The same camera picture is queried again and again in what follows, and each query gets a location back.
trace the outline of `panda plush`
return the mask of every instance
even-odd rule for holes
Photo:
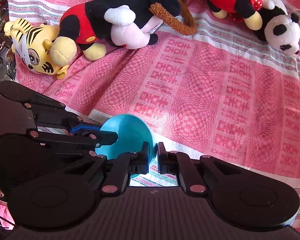
[[[269,0],[259,11],[262,27],[255,31],[256,36],[269,45],[289,56],[299,53],[300,26],[295,13],[288,15],[281,0]]]

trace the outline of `white glove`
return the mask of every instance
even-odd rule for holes
[[[273,10],[274,2],[272,0],[262,0],[262,7],[268,10]]]
[[[122,5],[118,8],[110,8],[106,11],[104,19],[118,26],[128,26],[136,19],[134,11],[130,10],[128,5]]]

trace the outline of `teal bowl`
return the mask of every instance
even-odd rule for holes
[[[100,131],[116,132],[118,140],[113,145],[96,148],[97,154],[106,155],[108,159],[116,159],[124,152],[139,152],[143,142],[148,142],[149,167],[154,162],[156,151],[152,131],[140,118],[132,114],[119,114],[107,120]]]

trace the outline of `bed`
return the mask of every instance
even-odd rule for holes
[[[58,25],[70,6],[86,1],[8,0],[10,20]],[[282,1],[300,17],[300,0]],[[243,24],[214,18],[204,0],[187,5],[197,24],[192,36],[162,25],[153,46],[107,46],[107,55],[93,63],[78,52],[62,80],[32,73],[17,58],[17,81],[90,122],[136,115],[167,150],[195,159],[213,155],[284,181],[300,195],[300,53],[286,57]],[[132,184],[176,180],[159,175],[154,163]],[[300,211],[293,227],[300,232]]]

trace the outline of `tiger plush toy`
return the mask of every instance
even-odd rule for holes
[[[32,72],[56,74],[58,79],[66,76],[69,65],[58,66],[50,58],[50,48],[59,34],[58,27],[47,24],[33,27],[26,19],[18,18],[5,24],[4,33],[13,40],[12,52],[17,53]]]

